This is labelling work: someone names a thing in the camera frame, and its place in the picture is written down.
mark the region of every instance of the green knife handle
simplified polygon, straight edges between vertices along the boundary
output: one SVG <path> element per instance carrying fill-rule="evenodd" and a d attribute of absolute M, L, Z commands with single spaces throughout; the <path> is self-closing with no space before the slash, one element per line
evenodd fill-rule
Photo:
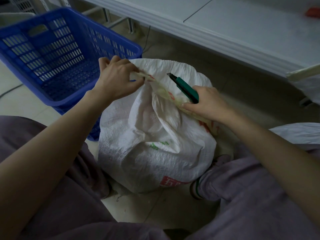
<path fill-rule="evenodd" d="M 199 102 L 199 95 L 192 87 L 190 87 L 189 84 L 187 84 L 184 80 L 182 80 L 180 77 L 177 77 L 177 87 L 183 87 L 185 88 L 193 97 L 190 97 L 188 94 L 186 94 L 183 89 L 179 88 L 194 104 L 197 104 Z"/>

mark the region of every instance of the blue plastic basket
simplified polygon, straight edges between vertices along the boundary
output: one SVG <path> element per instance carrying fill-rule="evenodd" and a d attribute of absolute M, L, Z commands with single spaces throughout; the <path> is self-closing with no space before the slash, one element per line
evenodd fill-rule
<path fill-rule="evenodd" d="M 100 57 L 135 59 L 142 48 L 70 8 L 0 29 L 0 59 L 43 103 L 66 113 L 98 80 Z M 99 139 L 99 120 L 88 139 Z"/>

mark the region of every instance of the green box cutter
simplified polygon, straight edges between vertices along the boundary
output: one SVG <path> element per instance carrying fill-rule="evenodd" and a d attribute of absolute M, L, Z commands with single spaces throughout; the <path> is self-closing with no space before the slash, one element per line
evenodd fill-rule
<path fill-rule="evenodd" d="M 173 80 L 177 87 L 194 103 L 199 103 L 199 95 L 198 93 L 189 86 L 185 81 L 183 81 L 180 77 L 176 77 L 172 73 L 167 73 L 167 75 Z"/>

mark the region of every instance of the person's right arm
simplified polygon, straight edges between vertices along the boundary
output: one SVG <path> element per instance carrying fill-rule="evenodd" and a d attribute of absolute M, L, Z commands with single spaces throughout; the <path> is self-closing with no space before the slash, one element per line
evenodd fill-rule
<path fill-rule="evenodd" d="M 238 113 L 215 88 L 193 88 L 199 94 L 199 103 L 186 103 L 183 108 L 230 128 L 288 196 L 320 227 L 320 161 Z"/>

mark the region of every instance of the hand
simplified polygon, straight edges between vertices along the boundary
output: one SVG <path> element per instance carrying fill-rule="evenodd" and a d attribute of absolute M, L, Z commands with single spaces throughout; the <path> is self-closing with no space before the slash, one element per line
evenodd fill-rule
<path fill-rule="evenodd" d="M 185 103 L 182 107 L 208 120 L 225 123 L 232 118 L 234 109 L 220 96 L 216 88 L 193 86 L 199 94 L 199 103 Z"/>
<path fill-rule="evenodd" d="M 139 69 L 128 59 L 113 56 L 111 61 L 106 57 L 99 59 L 100 77 L 92 89 L 98 94 L 99 100 L 106 104 L 128 96 L 144 84 L 143 78 L 130 81 L 130 72 Z"/>

